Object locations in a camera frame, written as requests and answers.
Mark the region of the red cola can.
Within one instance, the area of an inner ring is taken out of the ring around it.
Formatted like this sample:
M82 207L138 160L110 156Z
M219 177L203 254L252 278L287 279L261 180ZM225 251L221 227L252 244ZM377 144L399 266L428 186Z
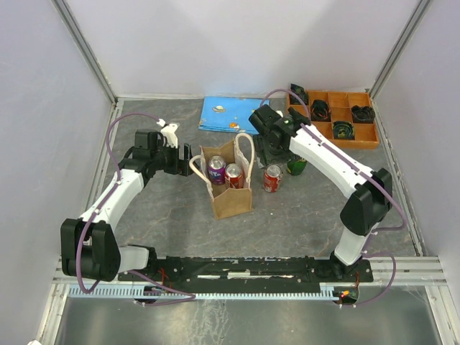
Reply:
M264 169L263 188L268 193L278 190L282 180L282 169L278 164L270 164Z
M227 188L240 189L244 187L244 171L238 164L227 165L224 177Z

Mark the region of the burlap canvas tote bag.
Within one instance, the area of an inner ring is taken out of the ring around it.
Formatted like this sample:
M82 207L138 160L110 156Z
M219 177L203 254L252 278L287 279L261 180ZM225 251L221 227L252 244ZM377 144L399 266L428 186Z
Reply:
M240 149L240 139L247 139L251 149L251 158L248 159ZM242 168L243 188L227 188L211 182L208 164L212 157L220 156L225 163L236 163ZM252 210L252 171L255 163L254 142L250 135L237 134L230 142L221 147L203 147L201 153L190 159L191 170L206 184L211 200L211 207L216 219L236 216Z

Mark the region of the red cola can front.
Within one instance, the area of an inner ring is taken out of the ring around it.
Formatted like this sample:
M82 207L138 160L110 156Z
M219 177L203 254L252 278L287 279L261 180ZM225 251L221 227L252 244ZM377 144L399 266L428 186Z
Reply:
M244 171L238 164L227 165L224 177L227 188L240 189L244 187Z

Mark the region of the purple soda can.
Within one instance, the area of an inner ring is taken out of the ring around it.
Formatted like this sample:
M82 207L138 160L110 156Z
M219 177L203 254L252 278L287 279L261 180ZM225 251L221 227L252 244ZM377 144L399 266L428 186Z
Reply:
M225 169L226 162L220 155L211 157L208 161L208 176L209 180L214 185L225 184Z

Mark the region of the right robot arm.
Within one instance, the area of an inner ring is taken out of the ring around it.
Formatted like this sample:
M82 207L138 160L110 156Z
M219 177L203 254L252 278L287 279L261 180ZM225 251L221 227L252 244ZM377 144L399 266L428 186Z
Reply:
M249 122L266 146L303 158L347 198L340 213L344 230L329 259L331 275L346 281L356 272L371 230L392 208L391 174L384 168L374 171L351 159L323 136L308 117L294 108L288 111L288 115L281 116L263 105L253 111Z

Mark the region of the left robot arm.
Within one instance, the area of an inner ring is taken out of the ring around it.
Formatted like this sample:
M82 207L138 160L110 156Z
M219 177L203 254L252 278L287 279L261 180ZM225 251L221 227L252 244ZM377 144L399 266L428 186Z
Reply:
M134 270L143 280L159 272L154 249L140 245L121 247L115 238L121 216L158 171L191 175L190 145L178 144L178 125L160 131L141 129L134 144L116 164L116 172L96 202L78 218L67 218L60 227L62 271L67 276L112 281L119 273Z

